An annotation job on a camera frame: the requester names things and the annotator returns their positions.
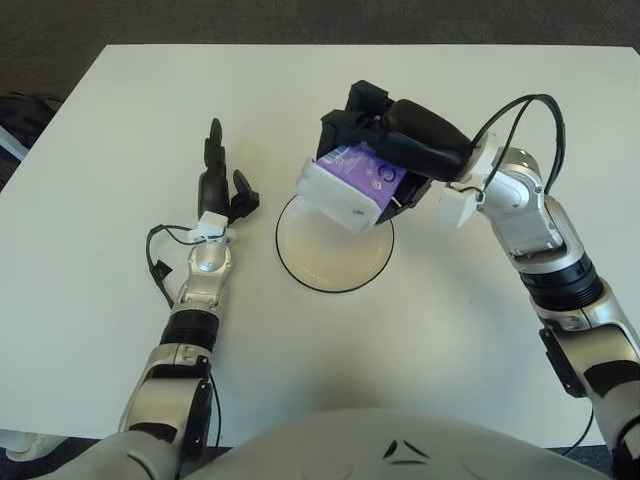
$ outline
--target white table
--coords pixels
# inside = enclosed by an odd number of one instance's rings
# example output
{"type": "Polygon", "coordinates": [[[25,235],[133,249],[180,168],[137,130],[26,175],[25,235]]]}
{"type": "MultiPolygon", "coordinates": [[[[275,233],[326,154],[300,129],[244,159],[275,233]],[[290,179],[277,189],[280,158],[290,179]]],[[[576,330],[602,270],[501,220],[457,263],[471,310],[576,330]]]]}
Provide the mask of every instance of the white table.
{"type": "MultiPolygon", "coordinates": [[[[477,216],[436,219],[439,187],[395,222],[386,270],[337,296],[289,277],[278,214],[320,117],[367,79],[472,136],[507,101],[547,92],[567,124],[554,188],[640,329],[640,61],[625,48],[107,47],[0,195],[0,428],[103,437],[167,321],[147,272],[157,223],[193,225],[203,140],[221,119],[229,170],[262,206],[238,222],[231,299],[214,351],[223,444],[288,418],[385,406],[568,445],[590,406],[567,396],[515,271],[477,216]]],[[[505,138],[510,120],[497,131],[505,138]]],[[[531,108],[515,145],[548,172],[553,126],[531,108]]],[[[187,250],[154,255],[184,279],[187,250]]],[[[586,443],[602,439],[594,428],[586,443]]]]}

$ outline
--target black cable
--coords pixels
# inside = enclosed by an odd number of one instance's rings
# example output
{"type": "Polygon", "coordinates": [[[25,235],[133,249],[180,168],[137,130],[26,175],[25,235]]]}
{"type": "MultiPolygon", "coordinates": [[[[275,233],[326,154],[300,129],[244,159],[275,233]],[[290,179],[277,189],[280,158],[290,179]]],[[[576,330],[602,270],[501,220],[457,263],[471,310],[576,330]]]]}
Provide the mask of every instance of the black cable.
{"type": "Polygon", "coordinates": [[[573,452],[576,448],[578,448],[578,446],[582,443],[582,441],[585,439],[585,437],[589,433],[589,430],[591,430],[591,425],[593,425],[593,417],[594,417],[594,413],[593,413],[593,408],[592,408],[591,409],[591,416],[589,417],[589,422],[587,422],[587,427],[584,429],[584,432],[582,432],[582,435],[580,435],[580,438],[576,441],[576,443],[571,445],[569,448],[567,448],[560,455],[562,455],[563,457],[566,457],[571,452],[573,452]]]}
{"type": "Polygon", "coordinates": [[[149,273],[151,273],[151,277],[153,278],[153,281],[155,282],[156,286],[164,296],[165,300],[167,301],[167,304],[169,304],[169,308],[173,308],[173,299],[169,295],[169,292],[167,292],[167,289],[165,288],[164,283],[162,281],[163,279],[158,275],[158,272],[156,271],[156,264],[154,264],[153,260],[151,259],[151,240],[153,239],[153,237],[155,237],[158,233],[160,233],[163,230],[166,231],[169,235],[171,235],[171,238],[173,238],[176,242],[178,242],[181,245],[198,245],[200,243],[203,243],[204,240],[199,240],[197,242],[184,242],[180,240],[178,237],[176,237],[173,234],[171,230],[182,230],[185,232],[188,232],[189,230],[191,230],[190,228],[183,227],[181,225],[162,225],[162,224],[156,225],[151,230],[149,230],[149,233],[147,234],[145,254],[147,258],[147,266],[149,267],[149,273]]]}
{"type": "Polygon", "coordinates": [[[522,118],[522,115],[524,114],[524,111],[527,109],[527,107],[531,105],[531,102],[533,102],[533,99],[527,100],[526,103],[522,106],[522,108],[518,112],[518,115],[516,115],[516,118],[513,121],[513,125],[511,125],[511,131],[509,132],[509,137],[507,137],[507,143],[504,144],[504,147],[502,148],[502,152],[500,153],[500,157],[498,158],[498,161],[493,166],[491,173],[489,173],[489,175],[487,176],[487,180],[484,182],[483,193],[487,191],[487,188],[489,188],[489,184],[493,180],[493,177],[495,177],[496,174],[498,173],[498,169],[500,168],[500,165],[502,165],[502,161],[504,160],[504,157],[507,155],[507,151],[509,150],[509,146],[511,145],[511,140],[513,140],[513,136],[516,133],[516,129],[518,128],[518,124],[520,123],[520,119],[522,118]]]}
{"type": "Polygon", "coordinates": [[[211,385],[213,385],[213,395],[216,398],[216,409],[218,410],[218,427],[216,431],[216,443],[215,447],[220,446],[220,435],[222,433],[222,409],[220,408],[220,396],[218,395],[218,387],[216,386],[216,382],[213,380],[213,375],[209,373],[209,378],[211,379],[211,385]]]}
{"type": "Polygon", "coordinates": [[[500,117],[502,117],[505,113],[511,110],[518,105],[537,100],[539,102],[544,103],[547,108],[551,111],[553,118],[556,124],[556,153],[553,159],[553,167],[551,168],[551,172],[549,173],[549,177],[547,179],[547,184],[544,189],[544,193],[546,195],[551,191],[551,187],[557,180],[560,175],[560,171],[562,170],[562,166],[564,165],[564,155],[566,150],[566,138],[565,138],[565,128],[564,128],[564,119],[562,117],[562,111],[560,110],[560,106],[556,100],[547,94],[540,93],[534,95],[525,95],[523,97],[517,98],[512,102],[509,102],[500,110],[498,110],[478,131],[476,136],[471,141],[471,149],[475,149],[480,142],[480,139],[484,136],[485,133],[491,128],[491,126],[498,121],[500,117]]]}

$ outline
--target round plate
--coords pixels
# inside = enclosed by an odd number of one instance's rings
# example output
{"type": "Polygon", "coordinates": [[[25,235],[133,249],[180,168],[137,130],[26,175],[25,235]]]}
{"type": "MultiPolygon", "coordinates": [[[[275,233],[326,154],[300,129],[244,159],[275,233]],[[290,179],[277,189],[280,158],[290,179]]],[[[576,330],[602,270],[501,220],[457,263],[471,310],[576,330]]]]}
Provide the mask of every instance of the round plate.
{"type": "Polygon", "coordinates": [[[391,221],[356,235],[293,197],[276,227],[282,264],[303,285],[328,293],[355,290],[373,280],[393,252],[391,221]]]}

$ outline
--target purple package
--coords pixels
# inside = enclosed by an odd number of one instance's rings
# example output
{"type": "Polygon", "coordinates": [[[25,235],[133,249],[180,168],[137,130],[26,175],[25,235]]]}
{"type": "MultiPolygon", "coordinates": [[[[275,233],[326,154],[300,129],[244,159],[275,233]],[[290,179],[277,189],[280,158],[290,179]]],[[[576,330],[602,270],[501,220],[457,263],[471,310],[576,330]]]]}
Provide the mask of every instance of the purple package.
{"type": "Polygon", "coordinates": [[[316,165],[372,199],[384,210],[407,171],[377,157],[365,143],[338,147],[316,165]]]}

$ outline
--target robotic hand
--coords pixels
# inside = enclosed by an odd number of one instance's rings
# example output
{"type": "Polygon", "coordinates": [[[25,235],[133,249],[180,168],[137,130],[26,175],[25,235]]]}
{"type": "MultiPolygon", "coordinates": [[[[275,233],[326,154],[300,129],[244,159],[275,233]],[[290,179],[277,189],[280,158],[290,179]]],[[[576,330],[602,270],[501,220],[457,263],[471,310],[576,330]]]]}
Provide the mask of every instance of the robotic hand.
{"type": "MultiPolygon", "coordinates": [[[[547,356],[565,390],[588,397],[620,479],[640,468],[640,348],[609,285],[596,274],[560,204],[548,195],[564,151],[564,125],[546,95],[518,99],[499,111],[473,140],[427,109],[397,102],[366,82],[353,85],[344,111],[323,119],[318,158],[365,143],[406,170],[377,222],[417,204],[433,181],[445,182],[439,215],[456,225],[475,211],[491,222],[531,295],[542,322],[547,356]],[[509,147],[515,125],[534,100],[554,114],[557,152],[545,182],[535,160],[509,147]],[[507,145],[488,133],[505,111],[523,105],[507,145]]],[[[98,443],[48,476],[51,479],[172,479],[197,457],[211,412],[211,351],[224,304],[233,238],[227,224],[248,214],[258,197],[240,174],[229,201],[214,121],[200,181],[200,243],[190,277],[173,306],[161,344],[131,396],[121,433],[98,443]]],[[[161,285],[159,270],[152,270],[161,285]]],[[[380,410],[328,412],[276,427],[190,476],[207,479],[602,479],[566,458],[505,435],[454,420],[380,410]]]]}

